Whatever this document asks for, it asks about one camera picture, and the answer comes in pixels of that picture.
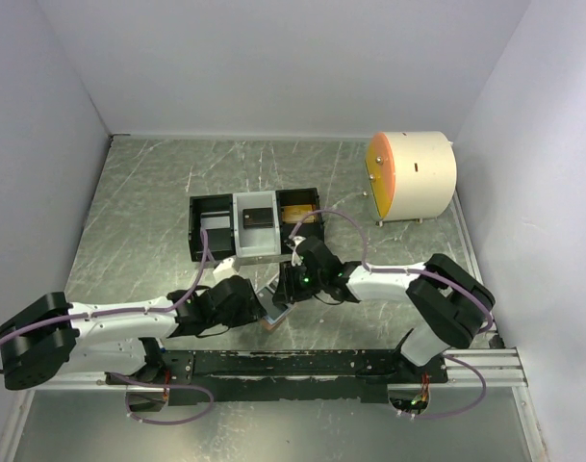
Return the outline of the orange leather card holder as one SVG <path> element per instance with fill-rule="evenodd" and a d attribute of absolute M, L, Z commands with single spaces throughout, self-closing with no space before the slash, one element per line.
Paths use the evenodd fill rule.
<path fill-rule="evenodd" d="M 258 300 L 265 312 L 260 319 L 260 324 L 266 331 L 276 329 L 295 308 L 294 303 L 279 303 L 273 301 L 278 282 L 279 277 L 275 275 L 257 292 Z"/>

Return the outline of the black white three-compartment tray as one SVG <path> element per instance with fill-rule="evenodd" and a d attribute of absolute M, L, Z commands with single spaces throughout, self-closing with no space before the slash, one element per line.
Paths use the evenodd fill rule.
<path fill-rule="evenodd" d="M 319 209 L 316 188 L 193 196 L 188 233 L 191 259 L 202 258 L 202 230 L 207 232 L 208 248 L 216 261 L 290 254 L 286 240 L 291 233 L 324 239 Z"/>

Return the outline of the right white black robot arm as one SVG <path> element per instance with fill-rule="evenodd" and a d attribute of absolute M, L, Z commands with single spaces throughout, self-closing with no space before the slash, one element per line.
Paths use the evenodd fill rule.
<path fill-rule="evenodd" d="M 292 244 L 292 259 L 279 265 L 274 303 L 294 304 L 320 293 L 337 303 L 409 301 L 422 318 L 384 365 L 359 366 L 357 376 L 414 382 L 432 360 L 450 348 L 468 348 L 493 323 L 495 297 L 444 254 L 408 266 L 377 266 L 344 262 L 314 237 L 297 238 Z"/>

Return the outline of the cream cylinder with orange lid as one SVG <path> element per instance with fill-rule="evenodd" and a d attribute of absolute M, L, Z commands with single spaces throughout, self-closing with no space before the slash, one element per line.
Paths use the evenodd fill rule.
<path fill-rule="evenodd" d="M 378 132 L 369 142 L 365 167 L 380 223 L 436 218 L 455 193 L 452 143 L 439 131 Z"/>

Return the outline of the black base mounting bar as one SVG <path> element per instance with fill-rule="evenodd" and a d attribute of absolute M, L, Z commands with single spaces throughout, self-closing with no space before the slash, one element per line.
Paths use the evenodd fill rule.
<path fill-rule="evenodd" d="M 359 399 L 386 403 L 389 389 L 447 383 L 445 360 L 411 365 L 396 349 L 167 350 L 130 376 L 142 387 L 192 385 L 216 402 Z"/>

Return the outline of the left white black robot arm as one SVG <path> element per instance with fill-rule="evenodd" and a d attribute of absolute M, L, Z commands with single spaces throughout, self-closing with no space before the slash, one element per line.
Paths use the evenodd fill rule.
<path fill-rule="evenodd" d="M 62 292 L 50 293 L 0 325 L 0 373 L 10 391 L 87 372 L 151 384 L 165 370 L 163 340 L 244 326 L 265 313 L 252 283 L 238 275 L 143 302 L 71 303 Z"/>

